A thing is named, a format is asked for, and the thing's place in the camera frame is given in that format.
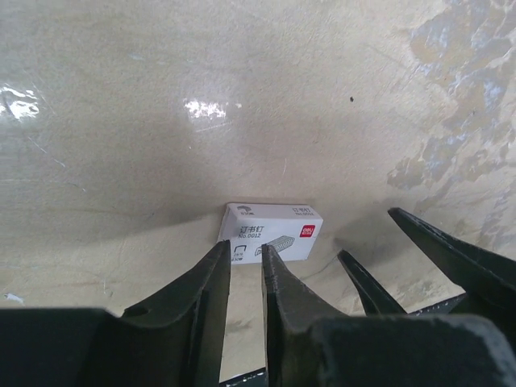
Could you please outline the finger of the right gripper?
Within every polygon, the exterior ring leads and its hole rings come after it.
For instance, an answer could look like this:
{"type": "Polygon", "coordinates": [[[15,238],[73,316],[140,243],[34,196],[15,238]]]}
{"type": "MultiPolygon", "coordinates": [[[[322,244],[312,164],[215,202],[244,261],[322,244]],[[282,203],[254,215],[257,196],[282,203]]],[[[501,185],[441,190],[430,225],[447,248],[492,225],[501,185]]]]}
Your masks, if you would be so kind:
{"type": "Polygon", "coordinates": [[[356,287],[366,315],[406,314],[401,305],[349,252],[341,250],[338,259],[356,287]]]}
{"type": "Polygon", "coordinates": [[[465,293],[504,312],[515,312],[515,261],[441,231],[393,207],[389,216],[439,270],[465,293]]]}

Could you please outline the small white card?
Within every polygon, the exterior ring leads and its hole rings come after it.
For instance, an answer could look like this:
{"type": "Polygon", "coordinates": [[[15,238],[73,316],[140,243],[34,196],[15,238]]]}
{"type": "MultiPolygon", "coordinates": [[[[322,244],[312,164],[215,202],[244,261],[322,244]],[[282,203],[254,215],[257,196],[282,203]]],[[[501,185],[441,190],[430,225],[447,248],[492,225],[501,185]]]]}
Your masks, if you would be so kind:
{"type": "Polygon", "coordinates": [[[262,246],[275,248],[284,261],[306,260],[323,218],[305,204],[228,203],[218,240],[231,243],[232,264],[258,264],[262,246]]]}

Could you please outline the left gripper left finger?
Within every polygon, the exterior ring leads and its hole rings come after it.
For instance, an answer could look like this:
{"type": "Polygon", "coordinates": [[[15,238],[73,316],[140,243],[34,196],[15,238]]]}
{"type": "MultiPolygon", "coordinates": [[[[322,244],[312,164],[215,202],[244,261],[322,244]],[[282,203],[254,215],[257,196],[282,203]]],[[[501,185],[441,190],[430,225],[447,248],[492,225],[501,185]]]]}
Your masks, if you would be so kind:
{"type": "Polygon", "coordinates": [[[102,308],[1,311],[4,386],[216,386],[231,246],[115,316],[102,308]]]}

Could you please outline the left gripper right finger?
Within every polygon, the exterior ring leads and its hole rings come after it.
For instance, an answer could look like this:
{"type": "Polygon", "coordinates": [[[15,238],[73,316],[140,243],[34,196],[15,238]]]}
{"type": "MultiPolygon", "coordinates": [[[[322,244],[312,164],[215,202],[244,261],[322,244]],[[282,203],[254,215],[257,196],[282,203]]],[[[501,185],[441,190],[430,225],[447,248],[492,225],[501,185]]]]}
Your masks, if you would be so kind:
{"type": "Polygon", "coordinates": [[[271,386],[512,386],[515,355],[495,325],[459,314],[348,316],[262,248],[271,386]]]}

